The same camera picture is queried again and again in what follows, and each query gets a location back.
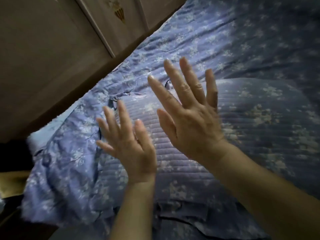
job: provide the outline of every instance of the bed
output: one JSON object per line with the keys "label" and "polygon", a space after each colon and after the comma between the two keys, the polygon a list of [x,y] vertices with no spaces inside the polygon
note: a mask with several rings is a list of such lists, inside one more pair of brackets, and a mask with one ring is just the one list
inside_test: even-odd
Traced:
{"label": "bed", "polygon": [[[320,199],[318,11],[317,0],[187,0],[55,126],[49,125],[51,134],[44,133],[46,128],[37,132],[47,138],[29,138],[34,168],[23,217],[58,226],[94,224],[101,235],[108,234],[121,202],[115,195],[123,189],[119,183],[117,192],[110,192],[110,158],[95,145],[101,137],[95,118],[103,116],[103,105],[113,106],[114,94],[151,94],[149,74],[165,84],[163,60],[177,63],[181,56],[190,60],[201,80],[207,68],[213,69],[227,139]],[[170,164],[160,164],[169,170]],[[212,189],[220,189],[203,168],[193,170]],[[125,182],[122,170],[113,173],[115,182]],[[186,190],[191,186],[172,175],[156,198],[166,190],[179,196],[155,202],[154,215],[161,216],[154,220],[155,238],[268,238],[234,198],[215,191],[214,200],[197,202]]]}

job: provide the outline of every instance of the bed sheet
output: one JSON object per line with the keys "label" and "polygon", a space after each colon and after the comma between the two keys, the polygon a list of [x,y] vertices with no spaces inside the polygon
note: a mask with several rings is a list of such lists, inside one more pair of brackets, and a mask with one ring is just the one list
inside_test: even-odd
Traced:
{"label": "bed sheet", "polygon": [[[35,157],[25,190],[24,217],[60,226],[103,217],[88,204],[97,180],[94,155],[99,129],[95,118],[102,116],[101,107],[112,94],[151,92],[149,74],[165,82],[165,58],[178,63],[179,57],[186,56],[200,79],[205,69],[212,68],[216,79],[293,80],[316,108],[309,114],[315,117],[320,85],[319,35],[319,19],[314,12],[289,8],[279,0],[187,0],[160,32],[142,42],[116,71],[80,100]],[[79,208],[75,210],[68,202]]]}

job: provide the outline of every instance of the cabinet panel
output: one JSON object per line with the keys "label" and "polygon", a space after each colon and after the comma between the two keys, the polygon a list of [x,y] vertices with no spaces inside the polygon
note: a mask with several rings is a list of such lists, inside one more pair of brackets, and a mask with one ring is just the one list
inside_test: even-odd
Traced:
{"label": "cabinet panel", "polygon": [[136,0],[78,0],[116,56],[148,29]]}
{"label": "cabinet panel", "polygon": [[111,60],[75,0],[0,0],[0,142]]}
{"label": "cabinet panel", "polygon": [[140,0],[149,28],[156,26],[185,2],[186,0]]}

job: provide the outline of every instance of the blue quilt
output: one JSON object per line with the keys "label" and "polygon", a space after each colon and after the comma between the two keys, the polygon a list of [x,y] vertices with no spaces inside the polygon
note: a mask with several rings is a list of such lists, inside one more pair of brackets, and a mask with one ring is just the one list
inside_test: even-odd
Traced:
{"label": "blue quilt", "polygon": [[[201,79],[204,71],[212,68],[217,80],[231,84],[238,77],[266,80],[260,86],[242,86],[238,90],[231,86],[230,93],[225,89],[228,100],[219,106],[226,111],[223,121],[226,137],[237,139],[241,142],[238,146],[263,166],[319,198],[316,184],[319,181],[316,172],[320,169],[319,26],[317,11],[282,0],[187,0],[159,32],[142,42],[117,70],[81,98],[46,147],[34,157],[35,166],[25,189],[23,216],[33,222],[68,226],[95,222],[114,214],[113,208],[105,207],[113,201],[109,186],[99,184],[105,180],[100,177],[101,172],[105,175],[107,171],[101,168],[101,152],[95,145],[100,136],[95,118],[102,116],[101,107],[112,94],[151,93],[147,75],[165,82],[168,77],[163,60],[169,58],[176,63],[181,56],[190,60]],[[294,83],[286,83],[287,89],[283,89],[267,80]],[[235,104],[239,98],[243,104],[252,104],[258,87],[261,96],[273,104],[257,103],[238,111],[240,105]],[[297,104],[289,96],[296,96]],[[287,108],[273,111],[277,103]],[[243,118],[249,122],[241,127]],[[283,138],[285,145],[279,143],[279,138]],[[118,172],[118,180],[125,181],[123,171]],[[184,203],[183,192],[187,195],[188,185],[184,191],[182,186],[177,182],[173,192],[182,192]],[[240,205],[235,206],[241,213],[238,222],[222,211],[227,224],[208,235],[239,239],[265,237],[249,216],[245,227],[239,228],[246,211]],[[204,214],[192,223],[207,233],[209,230],[203,226],[209,220]]]}

